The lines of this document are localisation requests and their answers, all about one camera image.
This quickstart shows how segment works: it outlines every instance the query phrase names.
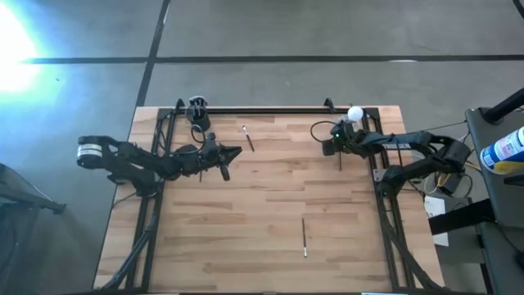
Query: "marker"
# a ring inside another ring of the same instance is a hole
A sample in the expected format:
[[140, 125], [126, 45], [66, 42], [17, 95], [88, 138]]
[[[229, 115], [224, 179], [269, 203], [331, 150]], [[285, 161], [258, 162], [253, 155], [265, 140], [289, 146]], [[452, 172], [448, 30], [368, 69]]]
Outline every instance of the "marker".
[[249, 146], [251, 147], [251, 151], [255, 151], [255, 148], [253, 147], [253, 143], [251, 142], [251, 138], [249, 137], [249, 134], [247, 133], [247, 128], [245, 125], [242, 126], [242, 129], [244, 129], [244, 133], [246, 134], [246, 137], [247, 137], [247, 142], [249, 143]]
[[308, 248], [305, 245], [305, 222], [304, 218], [302, 218], [302, 240], [304, 241], [304, 257], [308, 256]]

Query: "label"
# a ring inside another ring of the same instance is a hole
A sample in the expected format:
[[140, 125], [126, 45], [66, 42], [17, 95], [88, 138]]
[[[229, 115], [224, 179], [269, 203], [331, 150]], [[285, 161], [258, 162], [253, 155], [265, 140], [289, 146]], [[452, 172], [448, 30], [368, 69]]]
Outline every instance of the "label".
[[98, 144], [80, 144], [79, 145], [79, 150], [83, 150], [83, 149], [96, 149], [98, 151], [102, 151], [102, 147], [99, 146]]
[[384, 144], [382, 144], [382, 146], [385, 149], [392, 149], [392, 150], [396, 150], [396, 149], [411, 149], [411, 145], [409, 145], [409, 143], [399, 143], [398, 147], [397, 147], [396, 143], [384, 143]]
[[81, 157], [81, 156], [85, 156], [85, 155], [92, 155], [92, 156], [102, 157], [102, 152], [99, 152], [97, 150], [92, 150], [92, 149], [84, 149], [84, 150], [80, 150], [76, 154], [76, 157]]
[[500, 161], [522, 152], [522, 146], [518, 140], [518, 131], [519, 130], [512, 132], [495, 143], [495, 154]]
[[493, 159], [491, 159], [491, 155], [490, 154], [487, 154], [487, 155], [484, 156], [484, 162], [488, 166], [494, 165]]

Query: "sunlight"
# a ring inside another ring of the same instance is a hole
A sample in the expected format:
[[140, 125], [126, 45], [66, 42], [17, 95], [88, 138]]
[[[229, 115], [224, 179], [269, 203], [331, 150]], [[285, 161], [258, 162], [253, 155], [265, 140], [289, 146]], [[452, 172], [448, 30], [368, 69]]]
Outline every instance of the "sunlight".
[[31, 86], [39, 66], [20, 62], [36, 51], [24, 27], [9, 8], [0, 3], [0, 91], [18, 92]]

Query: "white label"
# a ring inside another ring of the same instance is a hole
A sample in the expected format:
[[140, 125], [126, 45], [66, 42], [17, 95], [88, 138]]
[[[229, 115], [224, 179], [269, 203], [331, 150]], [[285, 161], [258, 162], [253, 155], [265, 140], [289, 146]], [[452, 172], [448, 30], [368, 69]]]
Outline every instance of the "white label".
[[84, 156], [84, 155], [94, 155], [94, 156], [102, 157], [102, 152], [95, 151], [95, 150], [81, 150], [76, 154], [77, 157]]
[[382, 146], [385, 149], [393, 149], [393, 150], [396, 150], [397, 148], [398, 149], [411, 149], [411, 146], [409, 145], [409, 143], [399, 143], [398, 147], [396, 143], [384, 143], [382, 144]]
[[83, 149], [96, 149], [98, 151], [102, 151], [102, 147], [98, 144], [80, 144], [79, 145], [79, 151]]
[[491, 159], [491, 155], [487, 154], [484, 156], [484, 162], [488, 166], [492, 166], [494, 164], [493, 159]]
[[[443, 199], [426, 196], [424, 199], [424, 208], [426, 209], [427, 218], [445, 214], [445, 202]], [[448, 233], [434, 235], [433, 242], [435, 245], [449, 247]]]
[[520, 141], [518, 140], [518, 130], [499, 139], [499, 141], [495, 143], [495, 154], [501, 161], [515, 156], [519, 152], [522, 152], [522, 148]]

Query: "white ball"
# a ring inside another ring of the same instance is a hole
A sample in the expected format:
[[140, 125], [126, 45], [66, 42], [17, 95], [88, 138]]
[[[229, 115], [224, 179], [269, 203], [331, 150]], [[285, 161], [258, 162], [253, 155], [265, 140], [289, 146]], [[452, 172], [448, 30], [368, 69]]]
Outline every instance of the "white ball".
[[350, 107], [349, 110], [347, 110], [347, 117], [356, 122], [364, 116], [364, 110], [362, 110], [362, 107]]

